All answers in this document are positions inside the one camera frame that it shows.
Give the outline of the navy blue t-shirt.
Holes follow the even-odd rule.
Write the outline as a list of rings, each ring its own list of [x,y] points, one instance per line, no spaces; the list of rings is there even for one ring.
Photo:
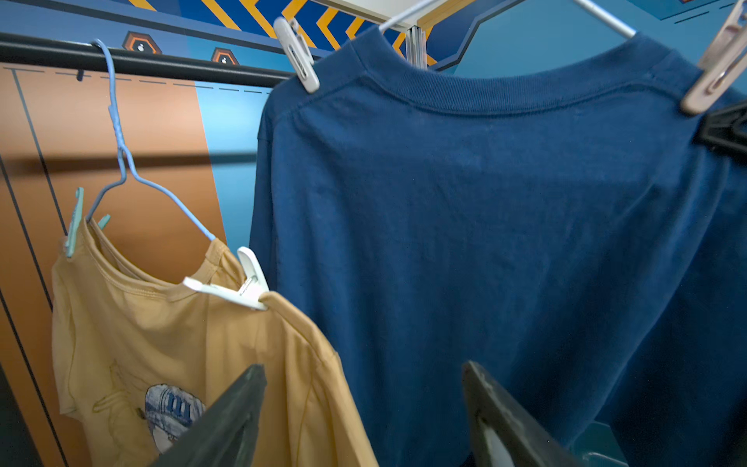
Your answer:
[[[336,348],[379,463],[470,451],[462,364],[563,445],[726,466],[746,429],[746,167],[694,144],[698,68],[638,35],[539,74],[412,67],[371,28],[275,87],[250,237]]]

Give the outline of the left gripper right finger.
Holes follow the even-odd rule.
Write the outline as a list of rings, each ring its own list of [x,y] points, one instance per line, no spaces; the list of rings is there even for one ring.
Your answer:
[[[462,388],[475,464],[499,466],[580,466],[519,402],[480,364],[462,366]]]

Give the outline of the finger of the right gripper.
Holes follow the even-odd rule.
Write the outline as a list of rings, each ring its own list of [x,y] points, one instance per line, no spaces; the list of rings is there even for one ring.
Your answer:
[[[732,156],[746,155],[746,101],[705,114],[694,142]]]

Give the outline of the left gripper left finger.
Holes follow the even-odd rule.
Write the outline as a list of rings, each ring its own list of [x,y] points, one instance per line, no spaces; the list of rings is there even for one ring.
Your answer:
[[[155,466],[250,466],[267,387],[252,365],[213,403],[177,386],[148,389],[148,427],[159,451]]]

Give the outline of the light pink clothespin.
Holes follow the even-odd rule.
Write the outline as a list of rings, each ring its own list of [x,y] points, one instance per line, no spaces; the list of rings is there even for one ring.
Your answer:
[[[746,70],[746,2],[735,2],[723,26],[702,56],[702,74],[680,101],[690,116],[708,111]]]

